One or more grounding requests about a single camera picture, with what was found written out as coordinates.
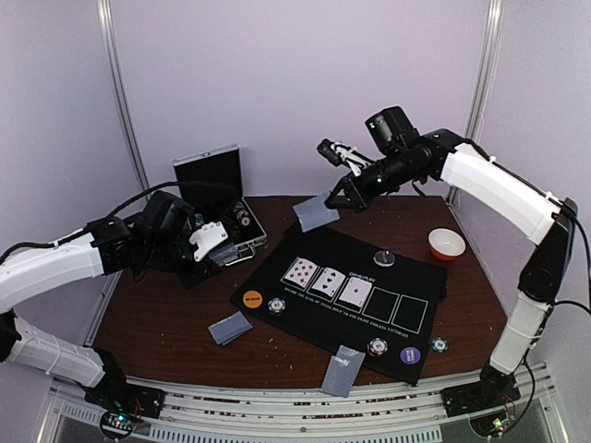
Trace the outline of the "blue white chip stack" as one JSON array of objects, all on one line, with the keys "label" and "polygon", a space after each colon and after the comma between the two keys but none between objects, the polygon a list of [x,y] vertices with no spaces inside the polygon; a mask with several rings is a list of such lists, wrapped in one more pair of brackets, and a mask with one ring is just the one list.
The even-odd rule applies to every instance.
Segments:
[{"label": "blue white chip stack", "polygon": [[275,297],[268,302],[268,311],[272,316],[280,316],[286,309],[284,299]]}]

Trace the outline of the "single green poker chip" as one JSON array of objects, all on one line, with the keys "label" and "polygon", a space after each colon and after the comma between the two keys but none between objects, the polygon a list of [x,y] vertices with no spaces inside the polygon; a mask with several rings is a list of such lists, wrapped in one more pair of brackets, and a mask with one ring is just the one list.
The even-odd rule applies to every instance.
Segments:
[{"label": "single green poker chip", "polygon": [[446,353],[449,350],[449,343],[442,337],[438,337],[432,341],[431,348],[436,353]]}]

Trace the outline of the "black white dealer button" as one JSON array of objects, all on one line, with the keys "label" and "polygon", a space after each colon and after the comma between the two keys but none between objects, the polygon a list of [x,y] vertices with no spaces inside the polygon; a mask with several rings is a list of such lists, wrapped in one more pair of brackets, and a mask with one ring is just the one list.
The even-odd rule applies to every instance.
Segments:
[{"label": "black white dealer button", "polygon": [[384,268],[391,267],[396,260],[394,253],[389,250],[380,250],[373,256],[376,265]]}]

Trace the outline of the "orange big blind button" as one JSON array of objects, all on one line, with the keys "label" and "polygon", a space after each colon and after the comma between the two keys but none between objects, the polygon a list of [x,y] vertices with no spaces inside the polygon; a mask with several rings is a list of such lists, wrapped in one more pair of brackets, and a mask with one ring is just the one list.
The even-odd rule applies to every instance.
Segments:
[{"label": "orange big blind button", "polygon": [[242,303],[248,309],[257,309],[263,304],[263,296],[258,291],[249,290],[243,294]]}]

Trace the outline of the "poker chip stack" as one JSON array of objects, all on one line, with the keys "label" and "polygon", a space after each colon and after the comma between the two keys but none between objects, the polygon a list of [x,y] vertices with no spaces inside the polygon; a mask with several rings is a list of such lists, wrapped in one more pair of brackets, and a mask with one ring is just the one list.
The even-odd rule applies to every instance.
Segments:
[{"label": "poker chip stack", "polygon": [[371,339],[367,344],[367,352],[372,357],[382,357],[389,351],[388,342],[380,337]]}]

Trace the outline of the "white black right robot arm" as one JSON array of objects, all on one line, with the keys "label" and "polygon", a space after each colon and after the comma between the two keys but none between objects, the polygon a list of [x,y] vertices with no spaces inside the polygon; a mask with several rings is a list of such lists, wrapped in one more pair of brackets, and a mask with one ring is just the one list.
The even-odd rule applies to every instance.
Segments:
[{"label": "white black right robot arm", "polygon": [[573,251],[576,204],[559,200],[499,165],[476,143],[450,130],[419,135],[411,129],[378,138],[383,158],[324,139],[318,153],[349,169],[325,201],[329,209],[366,210],[379,195],[428,178],[457,187],[516,226],[535,246],[521,271],[516,305],[477,383],[448,389],[450,401],[466,398],[489,408],[503,400],[513,374],[539,340]]}]

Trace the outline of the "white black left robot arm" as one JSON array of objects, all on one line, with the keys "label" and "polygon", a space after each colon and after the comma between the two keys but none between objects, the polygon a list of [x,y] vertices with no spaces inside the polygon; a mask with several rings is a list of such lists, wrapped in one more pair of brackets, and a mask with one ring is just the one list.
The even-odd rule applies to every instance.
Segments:
[{"label": "white black left robot arm", "polygon": [[125,269],[136,274],[148,269],[171,272],[191,288],[214,272],[210,253],[226,238],[218,221],[198,228],[183,223],[170,230],[141,231],[113,217],[49,244],[17,246],[1,258],[2,362],[68,379],[103,408],[125,410],[141,395],[111,353],[36,327],[17,308]]}]

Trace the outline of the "blue playing card deck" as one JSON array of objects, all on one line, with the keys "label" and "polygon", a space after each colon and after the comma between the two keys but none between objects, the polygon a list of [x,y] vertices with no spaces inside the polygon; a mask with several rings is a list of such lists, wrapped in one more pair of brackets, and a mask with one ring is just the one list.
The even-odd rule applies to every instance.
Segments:
[{"label": "blue playing card deck", "polygon": [[209,253],[208,257],[218,266],[222,267],[239,258],[238,248],[232,243],[219,245]]}]

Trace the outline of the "purple small blind button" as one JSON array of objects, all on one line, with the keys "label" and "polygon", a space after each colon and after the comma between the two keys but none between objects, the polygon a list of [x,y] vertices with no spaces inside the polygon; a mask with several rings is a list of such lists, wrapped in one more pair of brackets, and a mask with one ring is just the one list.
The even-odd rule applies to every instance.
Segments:
[{"label": "purple small blind button", "polygon": [[399,357],[404,365],[417,365],[421,362],[422,354],[418,348],[408,346],[400,351]]}]

